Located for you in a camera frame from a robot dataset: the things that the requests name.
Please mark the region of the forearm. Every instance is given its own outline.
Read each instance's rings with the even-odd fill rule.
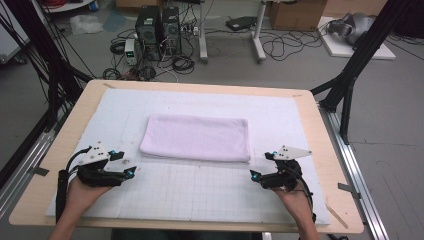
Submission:
[[[49,240],[70,240],[78,220],[83,213],[84,212],[81,211],[70,211],[65,209],[53,229],[53,232],[50,234]]]
[[[301,240],[319,240],[319,235],[312,219],[296,220]]]

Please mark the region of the pink towel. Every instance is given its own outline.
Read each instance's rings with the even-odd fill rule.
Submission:
[[[247,120],[151,115],[140,146],[143,153],[193,160],[250,160]]]

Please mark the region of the computer tower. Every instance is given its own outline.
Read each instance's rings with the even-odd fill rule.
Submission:
[[[148,61],[159,61],[162,60],[161,48],[158,45],[146,45],[144,46],[143,57]]]
[[[180,13],[178,7],[167,7],[162,13],[166,54],[181,54]]]
[[[142,6],[135,23],[143,58],[161,60],[159,45],[164,40],[159,6]]]

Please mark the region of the cardboard box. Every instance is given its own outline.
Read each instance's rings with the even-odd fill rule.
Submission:
[[[328,0],[324,16],[341,18],[346,13],[362,12],[377,16],[387,0]]]
[[[295,4],[273,3],[270,21],[275,30],[315,31],[327,0],[302,0]]]
[[[162,0],[116,0],[120,8],[140,8],[141,6],[162,6]]]

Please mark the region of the black pole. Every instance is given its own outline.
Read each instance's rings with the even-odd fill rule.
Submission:
[[[344,99],[340,135],[345,144],[349,144],[348,125],[355,81],[411,3],[412,0],[388,0],[340,75],[311,90],[316,95],[330,89],[320,101],[320,106],[328,112],[335,112]]]

